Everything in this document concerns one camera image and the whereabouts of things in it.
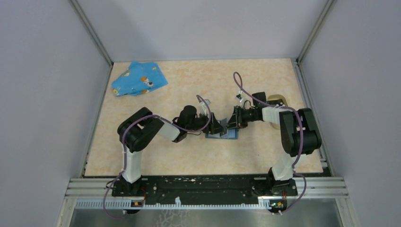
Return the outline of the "aluminium frame rail front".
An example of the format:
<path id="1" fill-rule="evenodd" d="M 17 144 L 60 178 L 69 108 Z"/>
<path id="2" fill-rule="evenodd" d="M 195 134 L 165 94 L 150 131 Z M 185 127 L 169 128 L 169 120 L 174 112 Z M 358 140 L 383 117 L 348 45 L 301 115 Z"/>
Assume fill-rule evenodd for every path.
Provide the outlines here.
<path id="1" fill-rule="evenodd" d="M 341 177 L 294 177 L 274 183 L 266 175 L 144 176 L 130 189 L 110 178 L 71 179 L 66 197 L 88 199 L 90 205 L 143 208 L 266 208 L 268 201 L 342 199 L 349 195 Z"/>

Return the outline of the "aluminium corner post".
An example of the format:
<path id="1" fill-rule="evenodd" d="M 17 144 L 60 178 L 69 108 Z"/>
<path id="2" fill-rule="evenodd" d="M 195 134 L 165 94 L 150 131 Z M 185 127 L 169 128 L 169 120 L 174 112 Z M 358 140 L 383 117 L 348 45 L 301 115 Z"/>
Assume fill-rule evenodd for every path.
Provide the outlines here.
<path id="1" fill-rule="evenodd" d="M 101 54 L 101 56 L 104 58 L 106 63 L 109 65 L 109 67 L 113 66 L 113 61 L 111 60 L 105 46 L 103 45 L 101 39 L 99 38 L 97 32 L 95 31 L 95 28 L 93 27 L 92 23 L 90 22 L 89 18 L 87 17 L 86 13 L 84 12 L 84 9 L 82 8 L 81 4 L 79 3 L 78 0 L 68 0 L 69 4 L 72 6 L 73 10 L 75 11 L 76 15 L 78 16 L 79 20 L 81 21 L 84 29 L 87 31 L 89 34 L 91 40 L 95 44 L 97 50 Z"/>
<path id="2" fill-rule="evenodd" d="M 336 4 L 336 2 L 337 2 L 336 0 L 327 0 L 326 1 L 315 25 L 313 26 L 311 33 L 309 34 L 299 56 L 296 59 L 296 61 L 299 65 L 305 59 L 307 53 L 309 52 L 312 45 L 314 44 L 314 41 L 316 40 L 320 30 L 322 29 L 325 20 L 327 19 L 328 15 L 330 14 L 330 12 L 331 12 L 332 8 L 334 7 L 334 5 Z"/>

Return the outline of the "blue patterned cloth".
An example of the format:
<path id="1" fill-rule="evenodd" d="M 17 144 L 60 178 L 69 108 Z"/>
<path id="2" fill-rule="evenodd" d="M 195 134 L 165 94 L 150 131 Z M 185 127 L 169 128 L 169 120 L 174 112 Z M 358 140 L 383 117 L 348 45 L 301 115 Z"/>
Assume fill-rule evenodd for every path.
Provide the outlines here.
<path id="1" fill-rule="evenodd" d="M 115 96 L 138 96 L 168 84 L 155 62 L 132 61 L 129 67 L 112 82 Z"/>

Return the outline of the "right aluminium corner post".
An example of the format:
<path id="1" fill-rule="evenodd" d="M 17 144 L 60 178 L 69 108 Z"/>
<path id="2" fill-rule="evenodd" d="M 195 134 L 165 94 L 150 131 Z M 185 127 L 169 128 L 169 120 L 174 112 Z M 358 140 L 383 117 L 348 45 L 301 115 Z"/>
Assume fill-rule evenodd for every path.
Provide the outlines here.
<path id="1" fill-rule="evenodd" d="M 330 14 L 330 12 L 331 12 L 332 8 L 334 7 L 334 5 L 336 4 L 336 2 L 337 2 L 336 0 L 327 0 L 326 1 L 315 25 L 313 26 L 311 33 L 309 34 L 299 56 L 296 59 L 296 61 L 299 65 L 305 59 L 307 53 L 309 52 L 312 45 L 314 44 L 314 41 L 316 40 L 320 30 L 322 29 L 325 20 L 327 19 L 328 15 Z"/>

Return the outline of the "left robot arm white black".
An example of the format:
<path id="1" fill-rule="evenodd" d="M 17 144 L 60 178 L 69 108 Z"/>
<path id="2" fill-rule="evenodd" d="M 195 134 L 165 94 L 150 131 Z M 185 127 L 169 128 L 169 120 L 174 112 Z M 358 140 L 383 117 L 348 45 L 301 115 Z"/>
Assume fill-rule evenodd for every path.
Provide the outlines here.
<path id="1" fill-rule="evenodd" d="M 188 133 L 202 132 L 205 134 L 224 134 L 227 129 L 215 118 L 213 112 L 197 113 L 196 107 L 187 105 L 179 116 L 171 122 L 153 114 L 143 107 L 117 129 L 119 141 L 123 148 L 123 169 L 120 176 L 124 180 L 123 189 L 131 196 L 140 193 L 141 157 L 142 151 L 156 135 L 178 143 L 187 137 Z"/>

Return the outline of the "gold oval tray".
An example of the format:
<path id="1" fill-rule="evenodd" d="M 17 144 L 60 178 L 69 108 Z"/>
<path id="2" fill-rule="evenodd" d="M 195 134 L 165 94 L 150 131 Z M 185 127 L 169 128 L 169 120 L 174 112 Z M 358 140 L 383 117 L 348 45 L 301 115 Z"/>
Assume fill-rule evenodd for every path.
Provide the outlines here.
<path id="1" fill-rule="evenodd" d="M 268 120 L 272 127 L 276 130 L 280 129 L 280 118 L 279 114 L 284 111 L 288 111 L 287 109 L 287 100 L 283 95 L 275 94 L 271 95 L 267 98 L 267 102 L 273 107 L 269 110 L 267 115 Z"/>

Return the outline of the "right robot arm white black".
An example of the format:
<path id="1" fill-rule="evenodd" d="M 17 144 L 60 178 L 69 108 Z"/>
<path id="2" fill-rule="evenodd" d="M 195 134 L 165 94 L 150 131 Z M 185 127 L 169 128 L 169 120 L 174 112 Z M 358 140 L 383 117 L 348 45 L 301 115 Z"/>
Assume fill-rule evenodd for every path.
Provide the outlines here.
<path id="1" fill-rule="evenodd" d="M 278 195 L 285 188 L 284 181 L 293 177 L 298 162 L 321 147 L 322 138 L 310 108 L 292 111 L 282 95 L 266 97 L 265 92 L 258 92 L 253 97 L 253 104 L 246 108 L 248 100 L 241 93 L 236 95 L 239 105 L 234 107 L 226 128 L 237 130 L 247 127 L 249 122 L 263 121 L 280 130 L 284 152 L 269 170 L 272 178 L 266 182 L 267 191 Z"/>

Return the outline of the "left aluminium corner post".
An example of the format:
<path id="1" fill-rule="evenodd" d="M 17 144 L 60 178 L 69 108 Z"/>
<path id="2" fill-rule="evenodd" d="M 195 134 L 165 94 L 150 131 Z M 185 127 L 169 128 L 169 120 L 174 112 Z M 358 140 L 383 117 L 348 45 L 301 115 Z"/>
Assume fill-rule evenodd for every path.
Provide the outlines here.
<path id="1" fill-rule="evenodd" d="M 81 4 L 79 3 L 78 0 L 68 0 L 69 4 L 72 6 L 73 10 L 75 11 L 76 15 L 78 16 L 79 20 L 81 21 L 84 29 L 87 31 L 89 34 L 91 40 L 95 44 L 97 50 L 101 54 L 101 56 L 104 58 L 106 63 L 109 65 L 109 67 L 113 66 L 113 61 L 111 60 L 105 46 L 103 45 L 101 39 L 99 38 L 97 32 L 95 31 L 95 28 L 93 27 L 92 23 L 90 22 L 89 18 L 87 17 L 86 13 L 84 12 L 84 9 L 82 8 Z"/>

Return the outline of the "blue card holder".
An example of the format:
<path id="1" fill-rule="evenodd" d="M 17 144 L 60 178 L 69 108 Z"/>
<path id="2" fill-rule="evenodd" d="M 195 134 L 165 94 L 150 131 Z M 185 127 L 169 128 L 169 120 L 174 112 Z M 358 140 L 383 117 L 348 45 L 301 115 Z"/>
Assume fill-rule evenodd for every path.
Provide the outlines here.
<path id="1" fill-rule="evenodd" d="M 205 134 L 205 138 L 207 139 L 222 139 L 222 140 L 237 140 L 238 139 L 238 129 L 229 129 L 225 134 L 216 133 L 216 134 Z"/>

